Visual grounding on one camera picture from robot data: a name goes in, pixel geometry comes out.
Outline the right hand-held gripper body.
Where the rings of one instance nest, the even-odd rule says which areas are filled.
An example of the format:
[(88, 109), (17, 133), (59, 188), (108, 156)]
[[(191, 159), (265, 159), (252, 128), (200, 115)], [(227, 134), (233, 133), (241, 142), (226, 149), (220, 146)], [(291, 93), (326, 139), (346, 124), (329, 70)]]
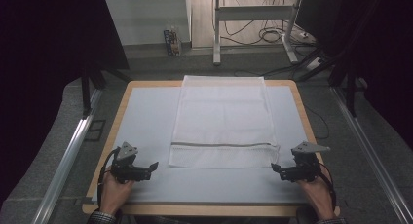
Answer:
[(295, 167), (282, 168), (280, 172), (286, 175), (286, 180), (295, 182), (297, 180), (314, 181), (320, 174), (320, 162), (317, 152), (329, 151), (327, 146), (303, 141), (291, 149)]

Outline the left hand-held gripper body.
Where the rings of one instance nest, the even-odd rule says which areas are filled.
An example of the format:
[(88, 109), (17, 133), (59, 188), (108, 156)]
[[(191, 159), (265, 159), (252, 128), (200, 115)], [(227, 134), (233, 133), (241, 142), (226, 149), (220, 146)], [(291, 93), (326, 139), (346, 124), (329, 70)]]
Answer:
[(133, 164), (137, 153), (137, 149), (127, 142), (114, 150), (111, 173), (118, 182), (125, 184), (129, 180), (144, 180), (145, 171), (150, 169), (136, 167)]

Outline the white mesh laundry bag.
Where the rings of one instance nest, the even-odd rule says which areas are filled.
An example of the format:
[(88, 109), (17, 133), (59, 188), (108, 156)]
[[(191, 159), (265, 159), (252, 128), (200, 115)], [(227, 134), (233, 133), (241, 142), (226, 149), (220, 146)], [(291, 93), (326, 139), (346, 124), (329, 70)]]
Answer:
[(261, 77), (186, 76), (169, 150), (174, 168), (267, 168), (278, 161)]

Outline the person's left hand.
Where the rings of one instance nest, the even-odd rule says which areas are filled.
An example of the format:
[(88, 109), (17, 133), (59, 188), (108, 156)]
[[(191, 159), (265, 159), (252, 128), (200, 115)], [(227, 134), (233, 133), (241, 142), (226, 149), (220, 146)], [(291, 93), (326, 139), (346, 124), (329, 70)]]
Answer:
[(107, 172), (103, 177), (103, 189), (99, 211), (114, 216), (129, 198), (134, 182), (119, 183), (117, 179)]

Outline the person's right hand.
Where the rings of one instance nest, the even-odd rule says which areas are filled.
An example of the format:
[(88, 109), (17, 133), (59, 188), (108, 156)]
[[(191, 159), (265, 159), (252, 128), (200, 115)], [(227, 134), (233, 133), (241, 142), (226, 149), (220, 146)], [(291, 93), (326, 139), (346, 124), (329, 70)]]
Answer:
[(305, 196), (316, 212), (319, 221), (336, 218), (329, 189), (327, 184), (321, 178), (318, 177), (312, 182), (298, 180), (297, 183), (304, 191)]

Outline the wooden-edged table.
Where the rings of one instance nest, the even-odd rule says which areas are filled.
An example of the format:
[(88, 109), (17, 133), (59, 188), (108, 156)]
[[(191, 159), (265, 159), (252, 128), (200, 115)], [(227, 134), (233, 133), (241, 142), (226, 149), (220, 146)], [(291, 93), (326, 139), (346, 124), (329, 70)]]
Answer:
[(178, 81), (128, 83), (101, 155), (128, 142), (141, 167), (159, 162), (135, 183), (123, 212), (165, 216), (291, 217), (306, 202), (295, 183), (270, 168), (171, 168), (169, 145), (180, 93)]

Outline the black metal stand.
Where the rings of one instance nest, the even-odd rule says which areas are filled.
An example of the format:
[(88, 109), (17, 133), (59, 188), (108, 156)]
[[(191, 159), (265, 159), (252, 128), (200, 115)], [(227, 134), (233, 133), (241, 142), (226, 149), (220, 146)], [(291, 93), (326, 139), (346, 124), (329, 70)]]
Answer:
[(329, 58), (313, 70), (301, 75), (296, 79), (296, 82), (305, 82), (330, 67), (332, 67), (332, 71), (328, 78), (328, 84), (332, 88), (337, 88), (341, 86), (343, 81), (346, 81), (346, 87), (344, 88), (345, 106), (351, 115), (355, 117), (357, 115), (355, 94), (357, 91), (361, 91), (361, 88), (357, 87), (357, 73), (352, 63), (350, 49), (344, 49), (338, 55)]
[(98, 90), (103, 90), (106, 87), (106, 80), (103, 76), (103, 71), (129, 83), (132, 81), (130, 76), (111, 68), (102, 62), (86, 63), (82, 68), (81, 84), (82, 84), (82, 99), (83, 99), (83, 118), (86, 119), (92, 112), (92, 101), (90, 93), (90, 84), (92, 82), (94, 87)]

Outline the white power strip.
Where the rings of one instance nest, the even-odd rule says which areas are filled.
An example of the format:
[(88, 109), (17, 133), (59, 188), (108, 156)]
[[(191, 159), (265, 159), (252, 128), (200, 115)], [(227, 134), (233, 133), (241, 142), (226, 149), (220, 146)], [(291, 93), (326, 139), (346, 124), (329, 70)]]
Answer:
[(317, 68), (322, 63), (323, 63), (323, 59), (321, 57), (316, 57), (307, 65), (306, 69), (311, 71)]

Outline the blue patterned pack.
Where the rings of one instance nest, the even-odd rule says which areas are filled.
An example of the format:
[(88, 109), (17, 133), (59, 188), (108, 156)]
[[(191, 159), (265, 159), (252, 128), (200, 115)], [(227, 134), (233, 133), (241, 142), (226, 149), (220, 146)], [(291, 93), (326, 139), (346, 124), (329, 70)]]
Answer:
[(181, 41), (178, 37), (177, 31), (172, 29), (166, 29), (164, 31), (164, 39), (166, 43), (167, 53), (169, 56), (181, 55)]

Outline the small black flat frame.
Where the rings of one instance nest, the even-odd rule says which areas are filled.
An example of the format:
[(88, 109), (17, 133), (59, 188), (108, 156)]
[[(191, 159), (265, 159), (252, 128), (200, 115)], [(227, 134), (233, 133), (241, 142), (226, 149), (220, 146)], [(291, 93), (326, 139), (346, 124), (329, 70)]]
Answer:
[(87, 130), (85, 141), (98, 142), (100, 141), (106, 121), (105, 120), (93, 120)]

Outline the aluminium rail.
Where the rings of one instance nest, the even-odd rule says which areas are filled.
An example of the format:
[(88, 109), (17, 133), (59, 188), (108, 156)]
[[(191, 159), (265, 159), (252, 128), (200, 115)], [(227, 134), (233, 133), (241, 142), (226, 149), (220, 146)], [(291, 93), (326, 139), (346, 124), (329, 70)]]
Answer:
[(79, 121), (74, 133), (72, 134), (66, 150), (59, 161), (59, 165), (53, 179), (30, 224), (48, 224), (55, 209), (59, 195), (64, 187), (88, 128), (93, 120), (101, 96), (102, 91), (94, 90), (92, 97), (90, 98), (91, 110)]
[(361, 151), (363, 152), (367, 162), (370, 164), (379, 184), (388, 198), (400, 224), (413, 224), (413, 210), (409, 207), (390, 174), (385, 169), (385, 166), (379, 159), (377, 152), (373, 148), (371, 141), (360, 125), (357, 117), (355, 117), (348, 109), (345, 102), (346, 98), (344, 97), (342, 91), (335, 87), (332, 87), (330, 91), (339, 105), (349, 128), (354, 134), (357, 144), (361, 148)]

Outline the white desk frame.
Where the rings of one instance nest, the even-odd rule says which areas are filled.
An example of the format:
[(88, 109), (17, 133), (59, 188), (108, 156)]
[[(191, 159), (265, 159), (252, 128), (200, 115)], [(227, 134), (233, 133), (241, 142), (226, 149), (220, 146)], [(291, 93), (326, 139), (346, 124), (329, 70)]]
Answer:
[(294, 26), (301, 0), (295, 0), (291, 5), (264, 5), (264, 6), (220, 6), (220, 0), (214, 0), (214, 41), (213, 41), (213, 64), (221, 63), (221, 45), (220, 45), (220, 22), (221, 21), (242, 21), (242, 20), (286, 20), (287, 29), (282, 34), (282, 44), (286, 54), (292, 64), (298, 63), (298, 58), (294, 52), (290, 36)]

